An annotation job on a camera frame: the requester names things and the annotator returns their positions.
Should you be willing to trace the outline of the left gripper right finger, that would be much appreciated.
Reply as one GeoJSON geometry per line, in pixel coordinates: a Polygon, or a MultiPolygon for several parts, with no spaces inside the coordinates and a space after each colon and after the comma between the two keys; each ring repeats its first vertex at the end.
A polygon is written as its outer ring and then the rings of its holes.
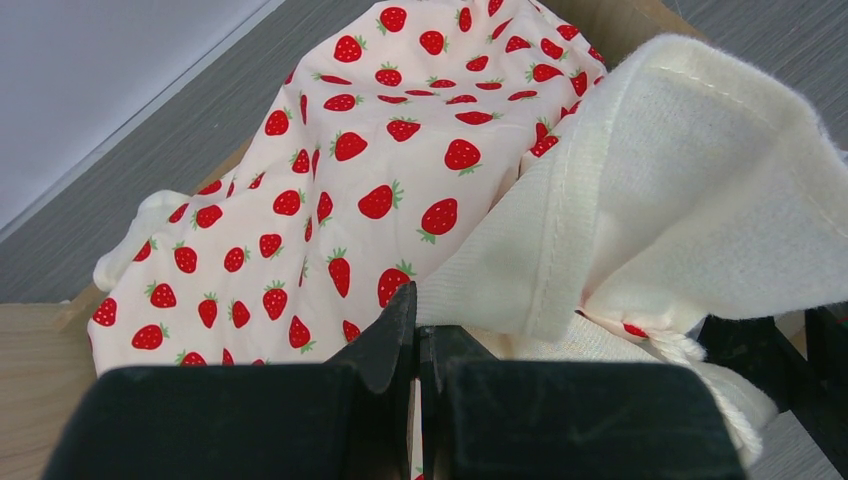
{"type": "Polygon", "coordinates": [[[429,479],[742,479],[712,395],[657,363],[502,361],[421,331],[429,479]]]}

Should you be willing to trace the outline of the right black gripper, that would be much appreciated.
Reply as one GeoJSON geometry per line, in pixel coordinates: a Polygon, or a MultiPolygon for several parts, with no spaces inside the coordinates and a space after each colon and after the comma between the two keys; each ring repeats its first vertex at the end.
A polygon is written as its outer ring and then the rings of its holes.
{"type": "Polygon", "coordinates": [[[807,353],[773,317],[708,317],[698,336],[711,363],[728,367],[790,412],[843,478],[847,477],[847,304],[802,312],[807,353]]]}

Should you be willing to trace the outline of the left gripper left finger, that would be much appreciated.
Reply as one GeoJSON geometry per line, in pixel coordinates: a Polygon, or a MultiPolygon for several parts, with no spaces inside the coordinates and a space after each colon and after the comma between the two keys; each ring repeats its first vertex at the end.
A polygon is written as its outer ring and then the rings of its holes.
{"type": "Polygon", "coordinates": [[[319,364],[144,366],[82,398],[47,479],[406,479],[417,290],[319,364]]]}

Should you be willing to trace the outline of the strawberry print ruffled blanket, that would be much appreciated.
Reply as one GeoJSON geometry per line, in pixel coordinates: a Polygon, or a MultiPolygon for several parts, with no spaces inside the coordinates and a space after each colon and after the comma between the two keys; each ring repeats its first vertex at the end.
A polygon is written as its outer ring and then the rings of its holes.
{"type": "Polygon", "coordinates": [[[698,40],[607,70],[535,1],[384,1],[94,281],[100,374],[324,361],[413,281],[420,324],[501,359],[693,370],[751,465],[775,405],[690,333],[846,299],[847,166],[803,96],[698,40]]]}

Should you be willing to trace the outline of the wooden pet bed frame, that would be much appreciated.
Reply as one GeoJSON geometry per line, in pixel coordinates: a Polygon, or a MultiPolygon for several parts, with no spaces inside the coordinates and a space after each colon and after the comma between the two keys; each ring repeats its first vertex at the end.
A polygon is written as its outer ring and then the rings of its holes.
{"type": "MultiPolygon", "coordinates": [[[[243,40],[110,148],[1,247],[1,475],[38,478],[71,409],[94,378],[83,322],[100,294],[83,277],[94,260],[96,230],[114,237],[129,204],[162,180],[183,185],[227,171],[254,123],[249,90],[268,99],[307,46],[365,9],[354,1],[333,13],[325,1],[286,2],[243,40]]],[[[802,313],[777,321],[801,354],[802,313]]],[[[799,420],[788,412],[766,433],[757,479],[837,479],[799,420]]]]}

